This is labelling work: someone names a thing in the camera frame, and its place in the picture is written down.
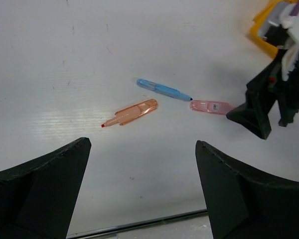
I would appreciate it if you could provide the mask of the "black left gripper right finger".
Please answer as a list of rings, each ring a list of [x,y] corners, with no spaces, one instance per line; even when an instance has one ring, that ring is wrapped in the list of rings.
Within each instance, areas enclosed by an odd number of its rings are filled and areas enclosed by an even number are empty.
[[[299,239],[299,182],[232,158],[207,142],[195,147],[216,239]]]

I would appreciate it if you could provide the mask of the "yellow compartment bin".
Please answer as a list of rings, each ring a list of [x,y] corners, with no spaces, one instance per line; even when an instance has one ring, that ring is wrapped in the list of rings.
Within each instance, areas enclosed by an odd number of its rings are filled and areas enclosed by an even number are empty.
[[[256,46],[258,46],[264,53],[271,58],[274,58],[278,49],[266,42],[266,33],[270,28],[270,24],[267,21],[267,17],[270,15],[272,10],[275,8],[279,0],[269,0],[264,9],[262,9],[253,18],[253,25],[250,28],[247,37]]]

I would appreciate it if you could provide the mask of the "pink highlighter pen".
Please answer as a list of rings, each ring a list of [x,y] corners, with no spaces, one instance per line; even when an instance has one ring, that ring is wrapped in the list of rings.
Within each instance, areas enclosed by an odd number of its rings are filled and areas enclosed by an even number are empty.
[[[190,102],[190,109],[196,112],[226,115],[233,110],[234,107],[226,102],[193,100]]]

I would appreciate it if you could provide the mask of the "blue highlighter pen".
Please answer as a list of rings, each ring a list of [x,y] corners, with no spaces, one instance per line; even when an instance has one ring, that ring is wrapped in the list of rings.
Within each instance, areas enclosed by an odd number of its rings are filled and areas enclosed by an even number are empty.
[[[182,100],[185,102],[191,102],[193,100],[191,96],[184,94],[177,89],[167,87],[162,84],[157,84],[145,79],[137,79],[137,85],[141,88],[156,92],[164,96],[172,97],[174,99]]]

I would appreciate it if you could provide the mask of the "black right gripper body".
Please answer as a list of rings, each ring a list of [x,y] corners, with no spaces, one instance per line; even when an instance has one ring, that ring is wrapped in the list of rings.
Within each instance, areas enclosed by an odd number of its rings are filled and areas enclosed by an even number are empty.
[[[275,65],[269,75],[269,91],[278,100],[281,115],[279,126],[283,127],[294,122],[294,117],[299,112],[299,53],[296,54],[293,67],[287,73],[286,81],[283,81],[282,62]]]

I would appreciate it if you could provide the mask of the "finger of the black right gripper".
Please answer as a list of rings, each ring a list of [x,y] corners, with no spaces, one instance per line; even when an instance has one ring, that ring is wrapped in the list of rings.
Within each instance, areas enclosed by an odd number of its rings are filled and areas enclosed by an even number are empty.
[[[274,60],[255,76],[246,85],[245,102],[226,114],[228,120],[242,125],[260,139],[268,138],[272,130],[268,114],[277,98],[269,92],[268,84],[272,70],[280,65],[280,61]]]

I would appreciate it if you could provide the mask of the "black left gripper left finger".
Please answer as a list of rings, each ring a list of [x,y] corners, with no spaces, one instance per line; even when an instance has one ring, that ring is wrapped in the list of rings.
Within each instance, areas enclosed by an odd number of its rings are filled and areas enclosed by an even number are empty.
[[[81,137],[0,171],[0,239],[66,238],[90,149]]]

